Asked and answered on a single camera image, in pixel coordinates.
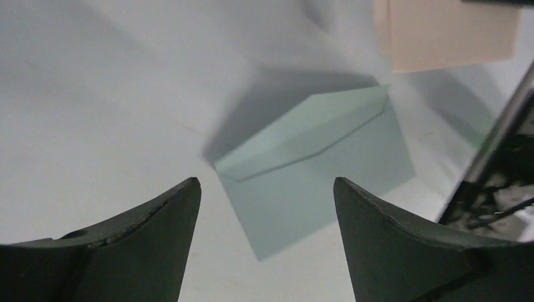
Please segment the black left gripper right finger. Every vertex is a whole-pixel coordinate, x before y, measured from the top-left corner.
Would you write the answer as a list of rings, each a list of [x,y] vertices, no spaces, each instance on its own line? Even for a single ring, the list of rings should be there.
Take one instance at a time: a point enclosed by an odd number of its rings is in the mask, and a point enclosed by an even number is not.
[[[349,179],[333,186],[357,301],[532,301],[533,244],[426,220]]]

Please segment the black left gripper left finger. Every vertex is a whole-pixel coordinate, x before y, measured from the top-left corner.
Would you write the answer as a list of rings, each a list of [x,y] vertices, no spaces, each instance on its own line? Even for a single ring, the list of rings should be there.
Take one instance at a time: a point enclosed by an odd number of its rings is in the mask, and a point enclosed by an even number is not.
[[[1,246],[2,301],[177,301],[201,201],[188,178],[58,239]]]

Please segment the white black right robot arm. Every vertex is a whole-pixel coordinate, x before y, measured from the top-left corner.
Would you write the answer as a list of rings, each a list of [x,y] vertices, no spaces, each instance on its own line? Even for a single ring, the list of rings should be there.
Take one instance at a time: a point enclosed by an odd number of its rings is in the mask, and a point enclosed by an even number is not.
[[[437,221],[474,235],[533,240],[533,66]]]

